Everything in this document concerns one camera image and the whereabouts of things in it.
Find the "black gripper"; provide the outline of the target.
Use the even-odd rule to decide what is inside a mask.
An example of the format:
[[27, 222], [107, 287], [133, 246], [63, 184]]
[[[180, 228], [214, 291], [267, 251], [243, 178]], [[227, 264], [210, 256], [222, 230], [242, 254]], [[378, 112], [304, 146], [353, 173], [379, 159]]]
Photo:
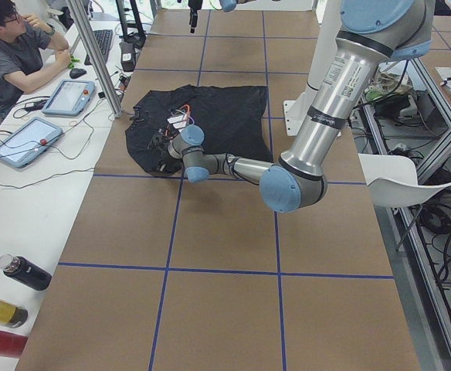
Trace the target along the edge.
[[188, 7], [190, 10], [189, 16], [189, 25], [190, 25], [190, 33], [195, 33], [195, 13], [194, 11], [198, 11], [202, 9], [203, 0], [188, 0]]
[[167, 148], [170, 142], [171, 138], [167, 135], [156, 133], [149, 143], [149, 148]]

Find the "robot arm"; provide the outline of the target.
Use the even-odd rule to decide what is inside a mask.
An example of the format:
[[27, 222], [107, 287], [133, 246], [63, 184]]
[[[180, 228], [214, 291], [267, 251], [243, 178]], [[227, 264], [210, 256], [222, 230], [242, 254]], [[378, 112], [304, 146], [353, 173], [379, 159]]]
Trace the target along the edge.
[[289, 213], [319, 202], [327, 191], [322, 163], [380, 63], [425, 55], [433, 1], [329, 1], [322, 32], [337, 49], [289, 149], [269, 163], [232, 154], [207, 155], [203, 130], [189, 124], [174, 138], [155, 139], [161, 173], [184, 172], [191, 183], [210, 175], [258, 182], [265, 204]]
[[[249, 0], [219, 0], [219, 9], [224, 12], [233, 11], [237, 5], [246, 4]], [[194, 33], [198, 25], [198, 11], [202, 9], [202, 0], [188, 0], [190, 33]]]

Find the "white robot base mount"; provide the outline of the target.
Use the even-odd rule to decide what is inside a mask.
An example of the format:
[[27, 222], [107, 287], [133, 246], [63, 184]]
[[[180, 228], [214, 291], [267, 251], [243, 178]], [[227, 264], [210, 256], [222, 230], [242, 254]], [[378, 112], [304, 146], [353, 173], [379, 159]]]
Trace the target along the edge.
[[320, 89], [333, 58], [337, 52], [336, 35], [341, 27], [341, 1], [325, 2], [324, 15], [311, 61], [305, 90], [296, 100], [283, 102], [284, 118], [288, 136], [296, 136], [307, 116], [310, 105]]

